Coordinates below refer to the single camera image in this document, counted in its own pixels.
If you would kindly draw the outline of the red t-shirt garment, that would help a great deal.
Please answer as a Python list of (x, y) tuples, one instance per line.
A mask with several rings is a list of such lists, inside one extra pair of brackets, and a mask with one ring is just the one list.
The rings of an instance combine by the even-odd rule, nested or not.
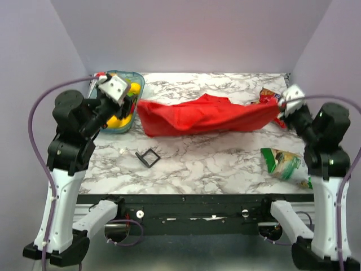
[(263, 128), (279, 114), (275, 100), (243, 106), (232, 103), (228, 98), (209, 94), (170, 106), (140, 100), (137, 111), (143, 130), (149, 137), (252, 132)]

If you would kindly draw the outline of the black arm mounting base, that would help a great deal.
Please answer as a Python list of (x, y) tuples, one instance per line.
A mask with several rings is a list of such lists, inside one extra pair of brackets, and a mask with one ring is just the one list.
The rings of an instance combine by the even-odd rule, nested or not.
[(130, 228), (131, 235), (258, 235), (260, 223), (274, 222), (271, 202), (313, 202), (311, 194), (208, 194), (208, 195), (123, 195), (130, 218), (136, 211), (143, 229)]

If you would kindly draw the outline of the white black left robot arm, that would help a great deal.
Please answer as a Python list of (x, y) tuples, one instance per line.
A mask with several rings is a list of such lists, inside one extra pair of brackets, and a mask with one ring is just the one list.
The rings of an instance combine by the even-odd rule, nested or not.
[(103, 197), (83, 218), (73, 220), (78, 192), (95, 150), (94, 140), (106, 122), (121, 112), (124, 96), (100, 94), (85, 99), (77, 90), (60, 93), (52, 112), (57, 127), (47, 160), (42, 159), (34, 143), (33, 115), (29, 115), (29, 138), (49, 184), (39, 232), (24, 247), (23, 256), (41, 261), (42, 270), (48, 264), (81, 266), (91, 239), (109, 222), (124, 223), (127, 230), (140, 225), (127, 215), (124, 198), (115, 195)]

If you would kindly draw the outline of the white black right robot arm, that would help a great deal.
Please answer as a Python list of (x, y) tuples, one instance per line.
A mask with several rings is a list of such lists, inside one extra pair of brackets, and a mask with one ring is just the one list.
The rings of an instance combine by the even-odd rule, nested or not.
[(310, 230), (289, 202), (260, 206), (266, 221), (276, 219), (289, 238), (294, 265), (299, 270), (360, 270), (350, 251), (346, 228), (346, 198), (351, 162), (340, 142), (350, 126), (349, 111), (325, 103), (316, 117), (307, 105), (283, 107), (283, 119), (305, 143), (304, 161), (311, 177), (315, 226)]

